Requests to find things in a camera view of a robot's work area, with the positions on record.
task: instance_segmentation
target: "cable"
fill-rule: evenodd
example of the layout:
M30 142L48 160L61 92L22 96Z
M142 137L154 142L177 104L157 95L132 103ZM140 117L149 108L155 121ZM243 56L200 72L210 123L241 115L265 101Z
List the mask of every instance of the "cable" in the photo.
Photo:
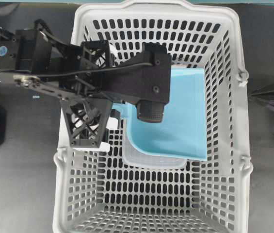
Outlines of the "cable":
M62 77L62 76L70 76L76 74L83 74L83 73L97 73L97 72L105 72L105 71L113 71L113 70L121 70L126 68L133 68L133 67L152 67L153 64L150 62L142 62L142 63L135 63L127 66L122 67L110 67L110 68L103 68L103 69L88 69L88 70L78 70L78 71L69 71L64 73L53 73L53 74L30 74L30 73L21 73L14 70L3 70L0 73L12 73L12 74L19 74L19 75L30 75L30 76L37 76L37 77Z
M32 74L32 75L38 76L38 77L60 77L60 76L69 76L69 75L83 74L83 73L97 73L97 72L121 70L121 69L132 68L132 67L140 67L140 66L152 67L153 64L150 63L150 62L142 62L142 63L135 63L135 64L131 64L131 65L127 65L127 66L122 66L122 67L110 67L110 68L103 68L103 69L76 70L76 71L69 71L69 72L64 72L64 73Z
M42 27L42 30L44 29L45 31L47 31L49 34L53 35L53 32L51 31L51 29L49 28L48 24L43 20L43 19L37 19L34 22L34 29L38 30L39 25Z

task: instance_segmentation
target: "black metal bracket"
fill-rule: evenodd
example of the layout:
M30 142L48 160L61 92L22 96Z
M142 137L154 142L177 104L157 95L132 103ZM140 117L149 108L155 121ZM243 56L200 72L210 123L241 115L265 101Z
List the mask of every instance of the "black metal bracket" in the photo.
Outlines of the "black metal bracket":
M171 57L158 44L144 44L114 67L108 41L67 44L40 19L15 34L0 29L0 83L60 99L72 147L99 148L113 102L135 105L142 121L161 122L170 74Z

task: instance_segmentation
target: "gray floor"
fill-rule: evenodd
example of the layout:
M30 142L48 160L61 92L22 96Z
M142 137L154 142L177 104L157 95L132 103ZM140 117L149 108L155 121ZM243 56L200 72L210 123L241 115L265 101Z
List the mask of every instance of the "gray floor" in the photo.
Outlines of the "gray floor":
M239 14L248 92L274 82L274 7L231 5ZM22 4L13 17L0 17L5 29L30 28L43 18L63 40L72 32L75 5ZM56 99L14 86L0 86L6 112L0 145L0 233L50 233L60 107ZM274 233L274 114L249 102L251 175L249 233Z

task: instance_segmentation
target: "white plastic basket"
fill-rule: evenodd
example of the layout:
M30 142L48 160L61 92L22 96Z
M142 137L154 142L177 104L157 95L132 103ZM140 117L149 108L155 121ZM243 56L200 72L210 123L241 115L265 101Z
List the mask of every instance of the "white plastic basket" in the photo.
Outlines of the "white plastic basket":
M69 147L62 118L54 156L54 231L246 233L253 166L237 14L182 0L86 4L76 12L71 41L90 39L109 39L117 63L143 42L159 42L175 64L205 69L208 160L169 170L128 166L123 124L110 131L109 153L80 152Z

